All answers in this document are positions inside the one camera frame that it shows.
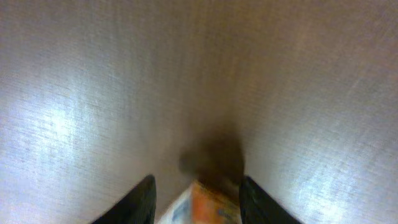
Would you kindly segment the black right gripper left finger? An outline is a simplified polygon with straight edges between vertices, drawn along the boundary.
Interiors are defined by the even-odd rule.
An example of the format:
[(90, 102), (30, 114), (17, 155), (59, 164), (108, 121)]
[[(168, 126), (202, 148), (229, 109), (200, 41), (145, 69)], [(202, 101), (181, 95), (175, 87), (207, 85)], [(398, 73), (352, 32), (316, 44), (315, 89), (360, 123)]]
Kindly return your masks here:
[(91, 224), (154, 224), (156, 198), (155, 177), (149, 174)]

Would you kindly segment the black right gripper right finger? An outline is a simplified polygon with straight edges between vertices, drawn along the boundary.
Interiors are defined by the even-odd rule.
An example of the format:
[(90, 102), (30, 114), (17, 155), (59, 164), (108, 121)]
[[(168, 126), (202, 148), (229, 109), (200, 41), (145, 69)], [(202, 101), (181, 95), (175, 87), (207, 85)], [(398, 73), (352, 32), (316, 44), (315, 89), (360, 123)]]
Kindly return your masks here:
[(242, 224), (301, 224), (249, 176), (239, 186), (239, 206)]

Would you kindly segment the small orange white packet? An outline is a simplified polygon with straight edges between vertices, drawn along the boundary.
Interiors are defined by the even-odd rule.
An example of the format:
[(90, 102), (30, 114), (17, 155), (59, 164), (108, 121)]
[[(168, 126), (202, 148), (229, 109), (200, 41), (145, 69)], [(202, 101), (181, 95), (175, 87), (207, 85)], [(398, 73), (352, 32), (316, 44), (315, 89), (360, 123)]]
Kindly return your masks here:
[(222, 193), (194, 181), (156, 224), (242, 224), (240, 207)]

